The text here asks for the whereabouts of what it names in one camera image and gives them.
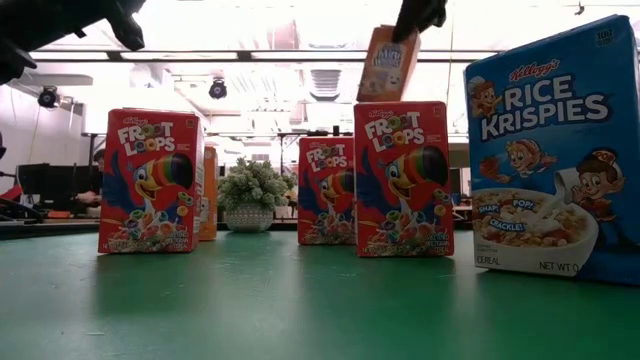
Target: black robotic claw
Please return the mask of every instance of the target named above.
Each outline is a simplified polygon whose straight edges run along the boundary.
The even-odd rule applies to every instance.
[[[144,47],[142,30],[131,17],[145,0],[0,0],[0,85],[18,78],[29,56],[69,34],[107,19],[116,38],[131,51]]]
[[[423,32],[430,26],[442,27],[447,19],[447,0],[403,0],[393,41],[406,40],[414,31]]]

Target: bowl of cereal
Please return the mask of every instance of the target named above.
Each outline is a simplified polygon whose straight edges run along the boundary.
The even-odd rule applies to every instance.
[[[478,259],[490,267],[573,276],[589,258],[598,223],[562,196],[500,188],[473,192],[473,230]]]

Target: white flower pot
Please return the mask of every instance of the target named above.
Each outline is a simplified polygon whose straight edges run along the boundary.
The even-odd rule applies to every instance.
[[[242,204],[225,212],[227,226],[236,232],[261,232],[273,223],[273,211],[257,204]]]

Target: small cereal box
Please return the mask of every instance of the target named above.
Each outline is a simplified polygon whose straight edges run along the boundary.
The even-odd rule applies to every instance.
[[[477,61],[465,81],[476,265],[640,284],[629,19]]]
[[[359,102],[400,101],[418,60],[420,35],[401,44],[391,42],[393,26],[373,29],[362,72]]]
[[[194,114],[111,110],[98,251],[195,249],[203,157],[204,133]]]
[[[359,256],[453,254],[446,107],[355,106]]]
[[[218,233],[218,154],[204,148],[204,196],[200,204],[200,241],[215,240]]]
[[[298,243],[355,244],[353,137],[300,139]]]

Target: green table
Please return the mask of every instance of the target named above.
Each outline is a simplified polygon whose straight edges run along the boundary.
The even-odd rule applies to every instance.
[[[476,269],[469,232],[451,259],[219,239],[185,255],[0,242],[0,359],[640,357],[640,290]]]

